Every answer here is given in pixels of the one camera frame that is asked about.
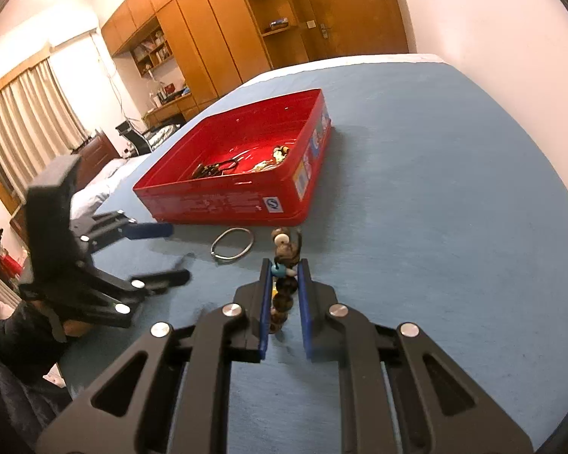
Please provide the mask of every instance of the blue bedsheet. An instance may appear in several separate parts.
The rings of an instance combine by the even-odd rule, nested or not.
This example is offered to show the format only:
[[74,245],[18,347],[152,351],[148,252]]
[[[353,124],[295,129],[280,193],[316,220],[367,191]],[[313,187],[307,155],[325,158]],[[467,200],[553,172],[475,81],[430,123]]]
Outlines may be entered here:
[[[314,87],[334,131],[303,224],[313,278],[376,323],[418,323],[540,445],[568,411],[568,192],[524,130],[451,66],[341,66],[241,87],[153,153],[101,211],[150,221],[131,188],[199,120]],[[268,228],[254,230],[248,256],[219,266],[209,248],[223,228],[181,225],[169,240],[95,255],[122,278],[185,257],[192,281],[150,299],[133,328],[97,329],[74,345],[61,363],[74,393],[156,321],[190,324],[258,279],[273,255]],[[267,360],[233,367],[229,452],[339,451],[336,365],[306,362],[295,305]]]

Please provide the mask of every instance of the blue bead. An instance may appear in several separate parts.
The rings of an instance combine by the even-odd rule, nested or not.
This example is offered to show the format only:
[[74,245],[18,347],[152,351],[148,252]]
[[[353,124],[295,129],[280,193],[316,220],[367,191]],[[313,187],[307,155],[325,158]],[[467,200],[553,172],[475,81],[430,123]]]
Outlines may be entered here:
[[271,275],[276,278],[283,278],[286,276],[286,266],[283,264],[272,264]]

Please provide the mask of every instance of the red metal box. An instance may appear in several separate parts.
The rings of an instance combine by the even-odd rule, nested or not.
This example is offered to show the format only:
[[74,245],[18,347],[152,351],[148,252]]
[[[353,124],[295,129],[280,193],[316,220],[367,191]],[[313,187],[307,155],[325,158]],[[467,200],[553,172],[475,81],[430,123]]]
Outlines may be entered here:
[[[297,225],[309,212],[330,131],[320,89],[248,104],[200,121],[133,189],[159,221]],[[284,161],[251,172],[277,146],[290,148]],[[238,164],[222,176],[191,178],[198,164],[229,159]]]

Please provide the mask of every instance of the metal bangle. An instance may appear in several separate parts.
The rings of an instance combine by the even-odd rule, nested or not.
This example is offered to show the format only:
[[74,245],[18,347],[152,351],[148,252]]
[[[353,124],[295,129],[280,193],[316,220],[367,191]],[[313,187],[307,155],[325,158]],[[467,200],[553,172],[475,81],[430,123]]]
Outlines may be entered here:
[[[230,232],[234,232],[234,231],[236,231],[236,230],[241,230],[241,231],[246,232],[247,234],[250,235],[250,242],[249,242],[249,244],[246,246],[246,248],[244,248],[240,254],[236,254],[235,256],[232,256],[232,257],[221,256],[220,254],[217,254],[217,253],[215,252],[215,247],[217,246],[217,243],[218,243],[223,237],[225,237],[227,234],[229,234]],[[222,261],[235,261],[236,259],[241,258],[241,257],[244,256],[247,252],[249,252],[250,249],[251,249],[251,247],[253,246],[253,244],[254,244],[254,234],[253,234],[250,230],[244,229],[244,228],[242,228],[242,227],[233,227],[233,228],[231,228],[231,229],[227,229],[226,231],[224,231],[224,233],[222,233],[221,235],[219,235],[219,236],[216,238],[215,242],[213,242],[213,243],[212,243],[212,246],[210,246],[210,255],[211,255],[213,258],[217,259],[217,260],[222,260]]]

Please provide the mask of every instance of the person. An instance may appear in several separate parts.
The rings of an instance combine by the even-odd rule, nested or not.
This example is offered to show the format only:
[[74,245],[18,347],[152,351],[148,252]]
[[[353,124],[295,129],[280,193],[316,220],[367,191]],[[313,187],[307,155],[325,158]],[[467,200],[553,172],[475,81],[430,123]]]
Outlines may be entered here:
[[67,342],[58,342],[44,306],[21,302],[0,320],[0,454],[32,453],[43,429],[71,402],[67,389],[43,376],[91,326],[65,321]]

